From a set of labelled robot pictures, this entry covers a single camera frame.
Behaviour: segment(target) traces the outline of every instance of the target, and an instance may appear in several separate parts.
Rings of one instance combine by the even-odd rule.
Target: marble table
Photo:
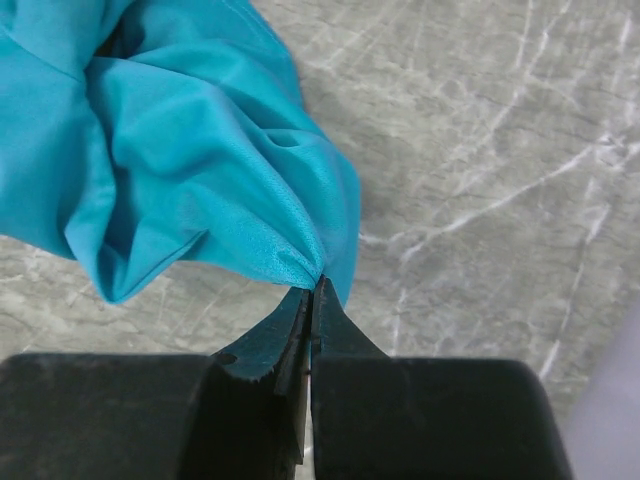
[[[522,359],[562,420],[640,289],[640,3],[255,4],[361,174],[352,318],[391,354]],[[284,292],[181,263],[107,305],[2,238],[0,358],[211,352]]]

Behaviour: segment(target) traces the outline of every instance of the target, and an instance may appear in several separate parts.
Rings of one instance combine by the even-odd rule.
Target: teal garment
[[[179,259],[346,302],[359,182],[248,1],[0,0],[0,24],[0,233],[111,302]]]

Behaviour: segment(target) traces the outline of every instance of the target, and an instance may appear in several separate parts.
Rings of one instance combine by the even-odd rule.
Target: gray marble surface
[[[523,359],[562,419],[640,288],[640,3],[255,4],[362,177],[351,316],[394,354]],[[0,356],[210,352],[283,293],[178,264],[106,305],[3,238]]]

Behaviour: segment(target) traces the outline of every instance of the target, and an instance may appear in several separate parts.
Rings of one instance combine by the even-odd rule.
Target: blue cloth
[[[111,302],[179,259],[346,302],[358,179],[248,1],[0,0],[0,24],[0,233]]]

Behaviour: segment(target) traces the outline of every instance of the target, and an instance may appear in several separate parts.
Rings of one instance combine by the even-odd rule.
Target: towel
[[[109,302],[177,260],[346,302],[358,178],[248,1],[0,0],[0,25],[0,234]]]

